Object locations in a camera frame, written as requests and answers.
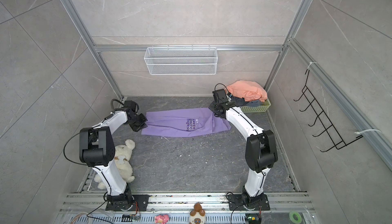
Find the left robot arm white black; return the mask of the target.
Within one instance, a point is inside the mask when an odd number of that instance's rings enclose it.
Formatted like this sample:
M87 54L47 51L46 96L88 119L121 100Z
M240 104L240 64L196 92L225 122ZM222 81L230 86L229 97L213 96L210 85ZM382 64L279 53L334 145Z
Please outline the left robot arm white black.
M115 145L112 134L123 124L128 124L135 132L146 126L146 117L138 114L139 105L134 101L120 102L121 108L111 106L112 112L102 122L80 130L79 158L88 167L93 168L103 180L107 189L106 210L111 211L145 211L149 195L133 195L130 186L120 176L115 164Z

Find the purple t shirt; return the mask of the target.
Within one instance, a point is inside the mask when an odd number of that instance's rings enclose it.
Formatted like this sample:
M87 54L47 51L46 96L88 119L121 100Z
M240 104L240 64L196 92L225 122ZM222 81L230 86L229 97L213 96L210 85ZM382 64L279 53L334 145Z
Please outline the purple t shirt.
M231 130L227 120L216 117L208 108L146 112L147 136L189 138Z

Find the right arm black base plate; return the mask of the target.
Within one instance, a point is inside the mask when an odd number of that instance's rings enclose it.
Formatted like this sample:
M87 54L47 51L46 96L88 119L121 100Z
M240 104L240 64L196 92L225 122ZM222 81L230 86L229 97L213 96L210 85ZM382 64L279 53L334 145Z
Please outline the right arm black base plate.
M262 193L256 197L249 197L246 193L226 193L226 199L231 211L269 211L270 205L267 196Z

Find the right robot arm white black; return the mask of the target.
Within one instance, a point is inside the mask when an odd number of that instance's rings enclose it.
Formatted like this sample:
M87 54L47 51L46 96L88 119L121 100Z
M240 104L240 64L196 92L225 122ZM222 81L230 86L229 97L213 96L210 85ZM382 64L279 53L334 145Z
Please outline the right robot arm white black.
M269 171L278 161L275 135L256 125L231 101L224 89L212 92L214 101L209 109L216 117L233 124L246 139L245 160L249 167L242 194L228 194L230 210L270 210L264 184Z

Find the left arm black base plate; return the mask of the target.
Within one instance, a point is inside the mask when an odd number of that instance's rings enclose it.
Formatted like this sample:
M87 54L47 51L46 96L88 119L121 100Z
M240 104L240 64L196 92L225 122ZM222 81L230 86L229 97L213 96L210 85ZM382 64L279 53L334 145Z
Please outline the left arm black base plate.
M106 211L146 211L150 196L147 194L132 195L131 200L111 202L108 201Z

